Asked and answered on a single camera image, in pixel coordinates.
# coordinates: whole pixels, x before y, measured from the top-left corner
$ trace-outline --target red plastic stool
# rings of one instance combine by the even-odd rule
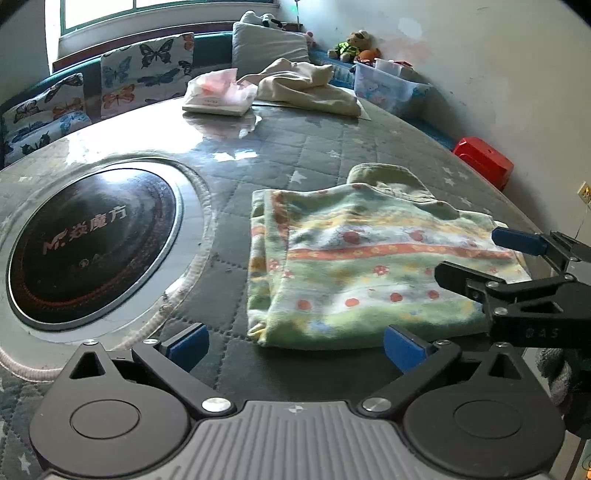
[[[500,191],[513,171],[513,163],[478,137],[462,138],[453,152]]]

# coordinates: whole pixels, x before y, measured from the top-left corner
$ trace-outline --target silver bolt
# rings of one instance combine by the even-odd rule
[[[201,407],[203,407],[204,410],[210,411],[211,413],[221,413],[223,411],[230,410],[230,408],[232,408],[232,402],[227,398],[212,397],[203,400]]]
[[[372,397],[364,400],[361,406],[366,411],[382,413],[383,411],[387,411],[392,407],[392,402],[390,402],[387,398]]]

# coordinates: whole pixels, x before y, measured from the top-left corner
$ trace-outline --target beige cloth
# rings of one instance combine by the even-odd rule
[[[304,61],[278,59],[259,74],[238,80],[258,85],[256,98],[268,102],[288,102],[308,110],[359,116],[357,99],[338,87],[328,85],[332,65],[321,67]]]

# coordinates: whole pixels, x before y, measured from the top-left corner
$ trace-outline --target stuffed animal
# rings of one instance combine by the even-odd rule
[[[371,38],[365,30],[353,32],[347,41],[339,43],[333,50],[329,50],[329,58],[340,59],[346,63],[352,63],[353,59],[364,50],[371,47]]]
[[[375,63],[375,59],[382,58],[382,52],[380,52],[379,48],[372,48],[371,50],[364,50],[359,55],[355,57],[355,60],[362,61],[362,62],[370,62],[370,64]]]
[[[316,46],[316,40],[314,40],[314,34],[311,31],[302,33],[302,35],[306,38],[308,48],[314,48]]]
[[[252,10],[246,12],[240,19],[242,23],[250,23],[251,25],[258,25],[260,27],[275,28],[276,30],[283,30],[283,23],[276,20],[272,14],[264,14],[262,17],[257,16]]]

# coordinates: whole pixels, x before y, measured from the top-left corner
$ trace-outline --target white plush toy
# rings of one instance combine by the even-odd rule
[[[246,12],[240,19],[243,23],[250,23],[251,25],[259,25],[261,27],[275,28],[276,30],[283,29],[283,23],[276,20],[272,14],[264,14],[258,17],[252,10]]]

